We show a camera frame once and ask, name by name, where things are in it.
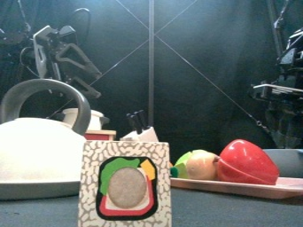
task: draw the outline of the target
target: food illustration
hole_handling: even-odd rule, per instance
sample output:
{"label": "food illustration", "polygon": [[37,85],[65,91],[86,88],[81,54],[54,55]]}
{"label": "food illustration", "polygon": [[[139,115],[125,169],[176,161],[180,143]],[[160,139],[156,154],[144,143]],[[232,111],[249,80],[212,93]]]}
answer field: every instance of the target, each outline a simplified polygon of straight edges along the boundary
{"label": "food illustration", "polygon": [[171,175],[192,180],[275,185],[279,169],[256,145],[236,139],[220,156],[204,150],[185,153],[171,167]]}
{"label": "food illustration", "polygon": [[147,157],[112,157],[98,167],[96,209],[106,220],[140,220],[157,209],[156,167]]}

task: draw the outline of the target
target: metal pole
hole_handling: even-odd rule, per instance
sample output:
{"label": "metal pole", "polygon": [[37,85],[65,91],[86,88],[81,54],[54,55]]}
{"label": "metal pole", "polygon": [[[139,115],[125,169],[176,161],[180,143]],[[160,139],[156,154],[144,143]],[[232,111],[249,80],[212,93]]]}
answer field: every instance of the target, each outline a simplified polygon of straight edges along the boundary
{"label": "metal pole", "polygon": [[153,125],[153,0],[149,0],[149,94],[148,124]]}

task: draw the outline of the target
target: knife handle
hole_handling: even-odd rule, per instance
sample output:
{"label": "knife handle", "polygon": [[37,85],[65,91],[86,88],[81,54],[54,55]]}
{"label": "knife handle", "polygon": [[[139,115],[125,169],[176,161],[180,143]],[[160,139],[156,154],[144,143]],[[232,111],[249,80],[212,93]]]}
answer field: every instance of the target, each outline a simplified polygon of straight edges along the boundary
{"label": "knife handle", "polygon": [[137,135],[139,135],[141,133],[141,124],[140,124],[137,115],[132,115],[131,119],[132,119],[132,122],[133,122],[133,125],[135,125],[135,129],[136,129]]}
{"label": "knife handle", "polygon": [[140,119],[141,122],[141,129],[147,130],[149,128],[149,126],[147,125],[147,121],[145,121],[145,116],[144,116],[144,111],[140,110],[139,112],[135,113]]}

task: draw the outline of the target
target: white kettle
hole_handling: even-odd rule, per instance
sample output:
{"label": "white kettle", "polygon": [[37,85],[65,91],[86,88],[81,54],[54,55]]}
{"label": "white kettle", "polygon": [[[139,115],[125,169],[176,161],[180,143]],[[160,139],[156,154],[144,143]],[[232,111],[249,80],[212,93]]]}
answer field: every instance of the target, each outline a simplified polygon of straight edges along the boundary
{"label": "white kettle", "polygon": [[[78,115],[72,129],[60,121],[18,118],[26,98],[42,90],[57,90],[76,100]],[[0,184],[78,181],[90,116],[81,93],[54,80],[21,82],[5,93],[0,116]]]}

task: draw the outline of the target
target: knife block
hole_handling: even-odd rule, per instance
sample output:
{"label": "knife block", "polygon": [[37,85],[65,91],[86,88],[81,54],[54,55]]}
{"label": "knife block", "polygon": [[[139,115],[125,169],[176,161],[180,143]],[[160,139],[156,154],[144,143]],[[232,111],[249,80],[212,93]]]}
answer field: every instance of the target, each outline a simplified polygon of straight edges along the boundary
{"label": "knife block", "polygon": [[159,142],[159,139],[153,127],[149,127],[140,134],[132,131],[127,136],[120,138],[120,141]]}

